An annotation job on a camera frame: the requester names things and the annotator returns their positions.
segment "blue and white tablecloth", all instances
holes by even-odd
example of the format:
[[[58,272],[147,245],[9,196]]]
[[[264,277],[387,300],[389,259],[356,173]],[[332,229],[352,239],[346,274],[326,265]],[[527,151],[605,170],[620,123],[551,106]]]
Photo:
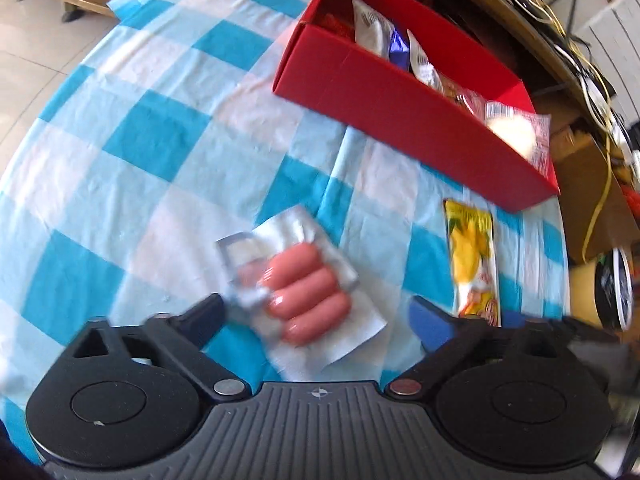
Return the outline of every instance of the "blue and white tablecloth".
[[[494,214],[503,309],[558,317],[558,201],[507,214],[353,128],[276,97],[308,0],[115,0],[122,19],[40,114],[0,180],[0,415],[24,407],[83,323],[181,312],[223,286],[215,240],[303,203],[386,317],[319,380],[386,383],[420,358],[412,294],[450,308],[443,198]],[[277,374],[227,326],[206,348],[254,388]]]

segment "yellow snack package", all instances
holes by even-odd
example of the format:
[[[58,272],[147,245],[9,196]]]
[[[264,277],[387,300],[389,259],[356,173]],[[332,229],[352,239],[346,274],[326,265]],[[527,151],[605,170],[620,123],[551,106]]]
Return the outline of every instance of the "yellow snack package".
[[[449,260],[458,317],[482,317],[500,326],[494,219],[488,211],[444,201]]]

